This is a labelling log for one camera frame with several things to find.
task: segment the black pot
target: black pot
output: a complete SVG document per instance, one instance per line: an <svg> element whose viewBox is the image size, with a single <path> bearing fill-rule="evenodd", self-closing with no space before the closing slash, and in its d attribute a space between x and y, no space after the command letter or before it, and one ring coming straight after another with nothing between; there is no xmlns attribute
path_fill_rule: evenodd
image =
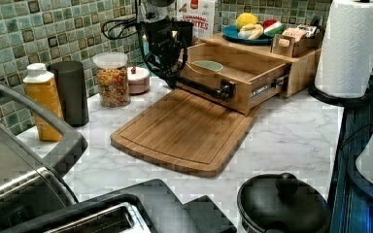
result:
<svg viewBox="0 0 373 233"><path fill-rule="evenodd" d="M249 233L325 233L331 222L322 196L290 173L247 180L237 203Z"/></svg>

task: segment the metal handle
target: metal handle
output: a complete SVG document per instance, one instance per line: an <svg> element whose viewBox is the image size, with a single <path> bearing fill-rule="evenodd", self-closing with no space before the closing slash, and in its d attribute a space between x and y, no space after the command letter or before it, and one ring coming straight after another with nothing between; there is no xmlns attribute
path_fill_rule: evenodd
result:
<svg viewBox="0 0 373 233"><path fill-rule="evenodd" d="M63 177L86 150L87 141L84 136L33 99L0 84L0 98L2 97L23 104L62 134L62 140L43 159L60 177Z"/></svg>

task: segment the black canister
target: black canister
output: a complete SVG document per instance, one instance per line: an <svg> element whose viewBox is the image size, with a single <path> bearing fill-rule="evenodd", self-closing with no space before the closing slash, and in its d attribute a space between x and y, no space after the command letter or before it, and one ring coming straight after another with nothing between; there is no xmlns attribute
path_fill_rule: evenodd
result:
<svg viewBox="0 0 373 233"><path fill-rule="evenodd" d="M322 196L290 173L247 180L238 210L249 233L326 233L331 211Z"/></svg>
<svg viewBox="0 0 373 233"><path fill-rule="evenodd" d="M74 127L87 124L89 113L83 63L61 61L50 65L49 70L55 74L64 120Z"/></svg>

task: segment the kitchen counter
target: kitchen counter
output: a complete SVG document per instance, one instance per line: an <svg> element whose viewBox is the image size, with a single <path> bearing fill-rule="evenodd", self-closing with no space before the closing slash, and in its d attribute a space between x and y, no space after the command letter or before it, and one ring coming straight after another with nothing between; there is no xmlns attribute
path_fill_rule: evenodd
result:
<svg viewBox="0 0 373 233"><path fill-rule="evenodd" d="M111 146L110 135L114 131L169 91L164 81L152 77L151 90L131 96L126 107L104 109L98 95L87 100L89 124L77 130L87 139L88 148L64 177L80 201L161 179L182 203L208 195L238 227L238 232L244 232L237 193L241 184L253 176L290 172L327 198L343 108L320 102L307 90L289 99L269 99L225 169L216 178L206 179L160 168ZM40 156L55 145L40 142L36 128L18 137Z"/></svg>

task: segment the canister with lid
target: canister with lid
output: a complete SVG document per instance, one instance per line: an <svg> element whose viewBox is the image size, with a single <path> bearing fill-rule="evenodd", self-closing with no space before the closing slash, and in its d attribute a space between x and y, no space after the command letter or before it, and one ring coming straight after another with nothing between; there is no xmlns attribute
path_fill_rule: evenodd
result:
<svg viewBox="0 0 373 233"><path fill-rule="evenodd" d="M104 52L95 55L93 63L97 74L101 105L105 108L123 107L130 103L127 74L128 56L120 52Z"/></svg>
<svg viewBox="0 0 373 233"><path fill-rule="evenodd" d="M142 67L128 67L130 94L145 93L150 89L150 71Z"/></svg>

